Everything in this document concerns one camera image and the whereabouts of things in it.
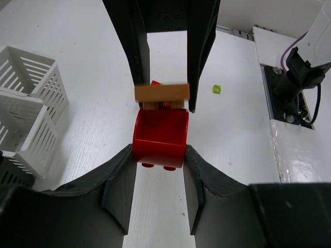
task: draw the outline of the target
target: red cylinder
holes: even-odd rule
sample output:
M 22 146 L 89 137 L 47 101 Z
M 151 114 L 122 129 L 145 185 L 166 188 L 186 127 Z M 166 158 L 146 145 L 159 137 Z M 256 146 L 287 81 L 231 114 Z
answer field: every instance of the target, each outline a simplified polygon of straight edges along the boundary
M 137 162 L 181 168 L 188 130 L 188 111 L 140 108 L 132 152 Z

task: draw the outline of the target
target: white basket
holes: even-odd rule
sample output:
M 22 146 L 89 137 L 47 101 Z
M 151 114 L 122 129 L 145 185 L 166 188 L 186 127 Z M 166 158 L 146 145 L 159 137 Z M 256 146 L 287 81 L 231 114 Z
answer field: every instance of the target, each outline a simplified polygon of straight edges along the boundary
M 40 99 L 0 91 L 0 150 L 15 166 L 43 178 L 58 133 Z
M 57 62 L 11 46 L 0 48 L 0 90 L 41 99 L 54 123 L 68 103 Z

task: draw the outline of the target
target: green block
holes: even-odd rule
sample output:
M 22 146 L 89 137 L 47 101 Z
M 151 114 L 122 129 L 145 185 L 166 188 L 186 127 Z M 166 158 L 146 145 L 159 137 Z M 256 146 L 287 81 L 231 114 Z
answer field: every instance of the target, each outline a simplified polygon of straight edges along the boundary
M 222 91 L 222 87 L 221 87 L 220 85 L 215 84 L 215 85 L 213 86 L 213 92 L 214 92 L 215 94 L 221 94 L 221 91 Z

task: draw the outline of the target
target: purple cable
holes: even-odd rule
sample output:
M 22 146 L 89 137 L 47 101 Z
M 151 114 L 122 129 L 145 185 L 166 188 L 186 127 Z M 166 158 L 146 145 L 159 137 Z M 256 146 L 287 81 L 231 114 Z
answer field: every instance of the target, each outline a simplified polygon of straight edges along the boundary
M 283 73 L 286 73 L 286 68 L 285 68 L 285 65 L 284 65 L 284 57 L 286 55 L 286 53 L 288 53 L 288 51 L 294 47 L 299 41 L 301 41 L 305 36 L 306 36 L 307 32 L 305 32 L 303 35 L 301 35 L 296 41 L 294 41 L 286 50 L 285 52 L 283 53 L 283 55 L 281 56 L 280 58 L 280 65 L 281 65 L 281 69 L 283 70 Z M 296 103 L 296 106 L 297 106 L 297 110 L 299 110 L 299 95 L 296 96 L 295 98 L 295 103 Z

